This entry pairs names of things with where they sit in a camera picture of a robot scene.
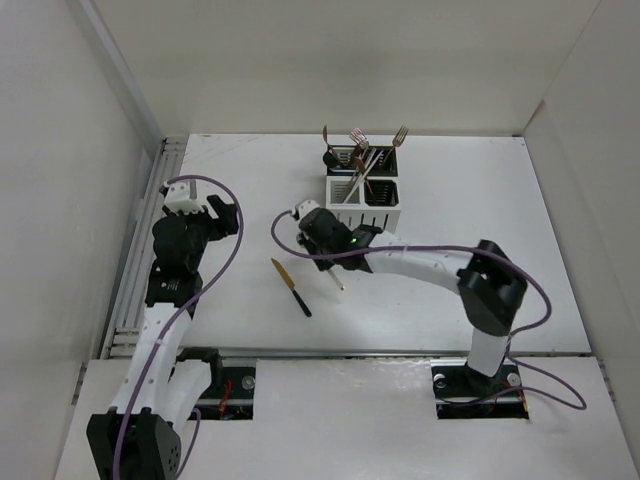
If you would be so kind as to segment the white front utensil holder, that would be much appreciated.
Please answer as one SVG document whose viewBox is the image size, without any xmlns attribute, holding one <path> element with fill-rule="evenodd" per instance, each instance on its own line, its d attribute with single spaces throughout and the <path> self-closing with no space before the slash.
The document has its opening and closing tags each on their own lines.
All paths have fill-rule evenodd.
<svg viewBox="0 0 640 480">
<path fill-rule="evenodd" d="M 401 215 L 397 182 L 393 178 L 384 177 L 370 180 L 376 202 L 373 202 L 370 195 L 365 192 L 365 186 L 360 185 L 359 189 L 347 204 L 332 204 L 332 183 L 345 182 L 349 184 L 349 181 L 350 179 L 346 176 L 326 178 L 325 207 L 330 210 L 339 221 L 346 224 L 349 229 L 354 229 L 361 224 L 365 224 L 377 226 L 383 230 L 394 233 Z"/>
</svg>

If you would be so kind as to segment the copper knife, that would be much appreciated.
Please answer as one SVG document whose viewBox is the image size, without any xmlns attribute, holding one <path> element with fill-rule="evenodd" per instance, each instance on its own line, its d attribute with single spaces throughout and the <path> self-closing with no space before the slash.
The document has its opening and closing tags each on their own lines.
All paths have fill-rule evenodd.
<svg viewBox="0 0 640 480">
<path fill-rule="evenodd" d="M 368 170 L 367 170 L 366 164 L 365 164 L 365 162 L 362 160 L 362 158 L 361 158 L 361 163 L 360 163 L 359 173 L 361 174 L 361 180 L 362 180 L 363 182 L 367 182 L 367 181 L 368 181 L 368 178 L 367 178 L 367 176 L 368 176 Z"/>
</svg>

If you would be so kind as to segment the gold fork dark handle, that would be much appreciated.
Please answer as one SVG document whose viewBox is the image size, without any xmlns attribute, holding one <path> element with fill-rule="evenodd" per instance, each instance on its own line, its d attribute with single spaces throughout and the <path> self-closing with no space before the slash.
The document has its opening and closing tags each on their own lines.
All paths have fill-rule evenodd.
<svg viewBox="0 0 640 480">
<path fill-rule="evenodd" d="M 367 140 L 359 142 L 353 151 L 354 158 L 362 158 L 369 148 L 369 142 Z"/>
</svg>

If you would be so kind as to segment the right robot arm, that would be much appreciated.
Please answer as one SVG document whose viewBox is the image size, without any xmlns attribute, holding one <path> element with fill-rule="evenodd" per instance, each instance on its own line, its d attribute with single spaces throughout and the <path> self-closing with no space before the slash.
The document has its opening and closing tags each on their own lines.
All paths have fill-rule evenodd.
<svg viewBox="0 0 640 480">
<path fill-rule="evenodd" d="M 465 386 L 487 393 L 500 379 L 507 340 L 527 281 L 510 267 L 500 247 L 482 240 L 478 252 L 412 251 L 410 245 L 378 226 L 349 228 L 314 201 L 300 204 L 293 218 L 297 242 L 322 259 L 320 270 L 337 265 L 348 271 L 393 274 L 442 287 L 460 297 L 473 326 L 471 349 L 463 369 Z"/>
</svg>

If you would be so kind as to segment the gold knife dark handle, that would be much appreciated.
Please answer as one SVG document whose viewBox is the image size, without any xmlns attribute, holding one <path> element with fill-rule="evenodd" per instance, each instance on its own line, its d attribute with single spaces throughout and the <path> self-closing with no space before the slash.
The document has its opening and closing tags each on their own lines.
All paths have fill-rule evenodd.
<svg viewBox="0 0 640 480">
<path fill-rule="evenodd" d="M 312 317 L 312 312 L 309 309 L 309 307 L 307 306 L 307 304 L 304 302 L 304 300 L 302 299 L 300 294 L 297 292 L 295 283 L 294 283 L 293 279 L 291 278 L 291 276 L 289 275 L 289 273 L 285 270 L 283 265 L 278 260 L 276 260 L 275 258 L 271 258 L 271 263 L 273 264 L 274 268 L 276 269 L 276 271 L 278 272 L 278 274 L 280 275 L 280 277 L 284 281 L 285 285 L 289 288 L 290 292 L 292 293 L 294 299 L 296 300 L 297 304 L 301 308 L 301 310 L 304 313 L 304 315 L 307 318 L 311 318 Z"/>
</svg>

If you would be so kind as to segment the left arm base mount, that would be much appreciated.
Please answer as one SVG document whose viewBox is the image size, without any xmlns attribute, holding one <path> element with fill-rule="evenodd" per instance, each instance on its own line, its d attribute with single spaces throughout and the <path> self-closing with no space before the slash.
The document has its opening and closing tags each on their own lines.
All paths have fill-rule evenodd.
<svg viewBox="0 0 640 480">
<path fill-rule="evenodd" d="M 252 420 L 256 387 L 256 363 L 253 358 L 222 355 L 208 347 L 184 348 L 176 364 L 197 360 L 207 364 L 211 383 L 200 395 L 195 407 L 203 420 Z"/>
</svg>

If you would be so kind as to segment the rose gold fork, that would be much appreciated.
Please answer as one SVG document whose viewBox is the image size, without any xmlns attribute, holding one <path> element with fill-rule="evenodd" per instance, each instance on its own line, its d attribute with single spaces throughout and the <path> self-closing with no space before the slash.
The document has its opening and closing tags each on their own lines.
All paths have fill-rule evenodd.
<svg viewBox="0 0 640 480">
<path fill-rule="evenodd" d="M 403 145 L 407 135 L 409 133 L 409 128 L 406 125 L 402 125 L 394 136 L 391 147 L 389 151 L 386 153 L 382 165 L 385 166 L 388 163 L 391 155 L 395 152 L 397 148 Z"/>
</svg>

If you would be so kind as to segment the silver metal chopstick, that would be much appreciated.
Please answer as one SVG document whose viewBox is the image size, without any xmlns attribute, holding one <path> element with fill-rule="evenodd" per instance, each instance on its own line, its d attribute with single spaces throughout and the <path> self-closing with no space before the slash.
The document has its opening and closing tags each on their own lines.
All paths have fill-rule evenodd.
<svg viewBox="0 0 640 480">
<path fill-rule="evenodd" d="M 359 173 L 359 170 L 357 171 L 354 170 L 354 174 L 348 184 L 348 193 L 344 197 L 343 204 L 347 204 L 350 201 L 351 197 L 353 196 L 356 189 L 358 188 L 358 182 L 360 180 L 360 177 L 361 177 L 361 174 Z"/>
<path fill-rule="evenodd" d="M 351 187 L 349 188 L 348 193 L 343 199 L 344 204 L 347 204 L 350 201 L 351 197 L 359 189 L 360 184 L 363 183 L 367 177 L 366 165 L 360 157 L 355 158 L 355 165 L 357 167 L 357 170 L 355 172 L 354 178 L 350 182 Z"/>
</svg>

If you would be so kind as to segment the black rear utensil holder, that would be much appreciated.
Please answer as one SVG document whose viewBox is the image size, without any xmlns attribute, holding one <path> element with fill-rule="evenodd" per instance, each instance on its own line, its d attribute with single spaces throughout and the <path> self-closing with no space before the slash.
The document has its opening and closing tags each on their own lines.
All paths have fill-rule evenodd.
<svg viewBox="0 0 640 480">
<path fill-rule="evenodd" d="M 322 156 L 328 176 L 348 176 L 364 167 L 369 177 L 397 177 L 399 173 L 397 155 L 391 147 L 373 146 L 352 157 L 353 146 L 341 145 L 328 149 Z"/>
</svg>

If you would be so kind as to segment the white ceramic soup spoon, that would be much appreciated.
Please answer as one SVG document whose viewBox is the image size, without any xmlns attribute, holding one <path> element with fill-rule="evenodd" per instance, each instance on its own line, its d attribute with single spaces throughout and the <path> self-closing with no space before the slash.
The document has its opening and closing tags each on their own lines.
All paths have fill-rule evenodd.
<svg viewBox="0 0 640 480">
<path fill-rule="evenodd" d="M 330 278 L 333 280 L 333 282 L 336 284 L 336 286 L 339 288 L 340 291 L 346 290 L 345 284 L 339 279 L 339 277 L 333 270 L 330 269 L 327 271 L 327 273 L 330 276 Z"/>
</svg>

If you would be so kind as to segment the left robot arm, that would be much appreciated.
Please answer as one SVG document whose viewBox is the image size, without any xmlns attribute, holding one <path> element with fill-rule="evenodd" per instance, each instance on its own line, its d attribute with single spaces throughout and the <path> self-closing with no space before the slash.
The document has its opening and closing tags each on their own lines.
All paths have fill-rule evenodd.
<svg viewBox="0 0 640 480">
<path fill-rule="evenodd" d="M 127 374 L 108 409 L 90 417 L 86 435 L 102 479 L 175 479 L 180 431 L 201 396 L 217 394 L 223 371 L 178 350 L 207 290 L 199 265 L 209 243 L 243 234 L 234 203 L 167 198 L 152 227 L 154 259 L 143 323 Z"/>
</svg>

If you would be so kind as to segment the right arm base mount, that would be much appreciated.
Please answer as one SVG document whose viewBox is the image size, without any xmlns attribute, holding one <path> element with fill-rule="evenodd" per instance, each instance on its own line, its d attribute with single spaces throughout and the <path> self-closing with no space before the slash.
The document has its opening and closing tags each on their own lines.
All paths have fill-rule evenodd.
<svg viewBox="0 0 640 480">
<path fill-rule="evenodd" d="M 439 420 L 529 419 L 520 372 L 512 363 L 493 377 L 465 363 L 433 364 L 431 374 Z"/>
</svg>

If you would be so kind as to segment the aluminium frame rail left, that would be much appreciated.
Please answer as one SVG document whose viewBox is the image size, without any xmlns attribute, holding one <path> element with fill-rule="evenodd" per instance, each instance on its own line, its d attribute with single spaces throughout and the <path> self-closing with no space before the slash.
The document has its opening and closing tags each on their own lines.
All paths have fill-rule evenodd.
<svg viewBox="0 0 640 480">
<path fill-rule="evenodd" d="M 103 332 L 93 353 L 97 359 L 126 357 L 135 347 L 153 262 L 151 229 L 161 214 L 160 188 L 179 173 L 187 143 L 186 136 L 168 137 L 161 142 L 144 195 L 134 204 L 133 232 L 123 248 L 121 273 L 116 279 Z"/>
</svg>

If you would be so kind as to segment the silver fork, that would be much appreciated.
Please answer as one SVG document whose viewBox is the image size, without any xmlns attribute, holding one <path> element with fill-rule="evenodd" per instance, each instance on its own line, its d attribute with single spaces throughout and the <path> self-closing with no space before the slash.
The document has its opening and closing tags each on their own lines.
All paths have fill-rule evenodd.
<svg viewBox="0 0 640 480">
<path fill-rule="evenodd" d="M 366 150 L 369 146 L 369 141 L 366 135 L 361 129 L 355 128 L 349 133 L 349 138 L 356 144 L 361 150 Z"/>
</svg>

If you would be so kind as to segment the black spoon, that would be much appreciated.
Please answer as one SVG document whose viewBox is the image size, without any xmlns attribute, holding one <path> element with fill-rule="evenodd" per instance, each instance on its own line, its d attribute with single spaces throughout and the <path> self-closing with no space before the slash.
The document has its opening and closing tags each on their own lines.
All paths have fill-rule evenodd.
<svg viewBox="0 0 640 480">
<path fill-rule="evenodd" d="M 343 167 L 341 160 L 332 151 L 326 151 L 322 160 L 329 169 L 341 169 Z"/>
</svg>

